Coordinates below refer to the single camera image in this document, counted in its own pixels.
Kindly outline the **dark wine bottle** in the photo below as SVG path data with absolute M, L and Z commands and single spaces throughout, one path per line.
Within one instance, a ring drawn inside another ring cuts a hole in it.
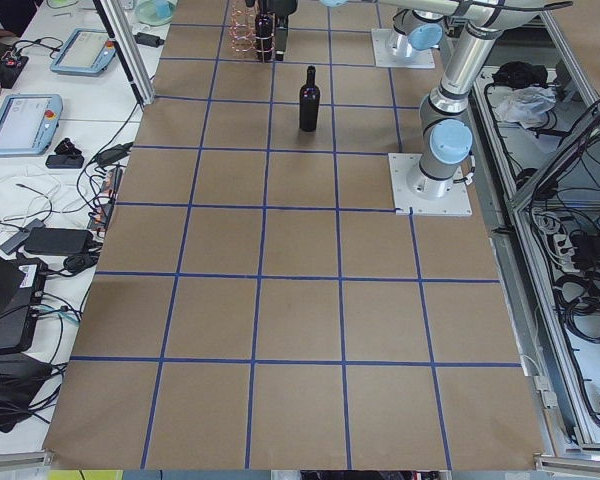
M 299 128 L 314 132 L 317 128 L 321 92 L 316 85 L 316 69 L 307 67 L 306 81 L 299 91 Z

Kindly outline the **teach pendant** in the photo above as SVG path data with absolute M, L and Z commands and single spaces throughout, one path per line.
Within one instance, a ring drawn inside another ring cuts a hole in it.
M 50 65 L 61 75 L 99 76 L 116 55 L 114 42 L 105 30 L 75 29 Z
M 63 100 L 58 94 L 10 94 L 0 109 L 0 157 L 36 156 L 51 144 Z

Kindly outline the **crumpled white cloth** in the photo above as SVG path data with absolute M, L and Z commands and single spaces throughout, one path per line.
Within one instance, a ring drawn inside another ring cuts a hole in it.
M 529 129 L 542 126 L 555 105 L 556 94 L 552 89 L 531 86 L 506 95 L 494 113 L 498 121 L 518 123 Z

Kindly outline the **green glass plate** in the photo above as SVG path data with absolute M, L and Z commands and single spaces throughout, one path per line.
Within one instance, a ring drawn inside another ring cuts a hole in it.
M 168 0 L 139 1 L 134 13 L 138 21 L 149 26 L 162 26 L 171 22 L 176 3 Z

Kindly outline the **aluminium frame post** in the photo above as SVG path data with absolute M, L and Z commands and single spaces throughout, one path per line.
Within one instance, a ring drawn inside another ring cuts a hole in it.
M 114 0 L 94 0 L 93 3 L 109 38 L 114 42 L 137 103 L 142 107 L 152 104 L 155 90 L 123 8 Z

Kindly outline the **black power adapter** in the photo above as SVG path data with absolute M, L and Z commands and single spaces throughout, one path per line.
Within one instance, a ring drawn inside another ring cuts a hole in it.
M 134 35 L 134 39 L 139 45 L 149 46 L 153 48 L 158 48 L 164 44 L 164 40 L 160 36 L 145 32 L 136 33 Z

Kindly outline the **dark wine bottle front basket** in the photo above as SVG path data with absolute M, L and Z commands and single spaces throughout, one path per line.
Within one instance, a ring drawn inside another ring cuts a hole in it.
M 254 20 L 256 57 L 263 63 L 270 62 L 274 50 L 274 17 L 269 12 L 266 0 L 257 0 Z

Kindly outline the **teach pendant far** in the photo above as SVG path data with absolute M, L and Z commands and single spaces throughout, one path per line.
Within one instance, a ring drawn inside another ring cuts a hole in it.
M 50 65 L 61 75 L 99 76 L 116 55 L 114 42 L 105 30 L 75 29 Z

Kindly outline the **black power brick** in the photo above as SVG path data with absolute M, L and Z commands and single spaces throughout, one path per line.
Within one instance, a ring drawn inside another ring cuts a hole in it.
M 66 228 L 33 228 L 24 250 L 39 255 L 73 255 L 86 251 L 93 240 L 89 230 Z

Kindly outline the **black laptop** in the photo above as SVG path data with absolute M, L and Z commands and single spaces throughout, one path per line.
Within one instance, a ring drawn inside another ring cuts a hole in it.
M 31 347 L 41 304 L 47 264 L 39 258 L 0 256 L 0 354 Z

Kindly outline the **black webcam on stand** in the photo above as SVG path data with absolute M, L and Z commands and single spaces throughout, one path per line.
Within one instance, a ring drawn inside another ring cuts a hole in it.
M 48 169 L 81 169 L 83 164 L 82 151 L 68 137 L 56 146 L 54 153 L 50 154 L 45 161 Z

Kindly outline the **teach pendant near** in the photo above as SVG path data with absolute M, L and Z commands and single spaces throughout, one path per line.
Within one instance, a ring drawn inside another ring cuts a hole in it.
M 51 144 L 63 100 L 58 94 L 10 94 L 0 109 L 0 157 L 36 156 Z

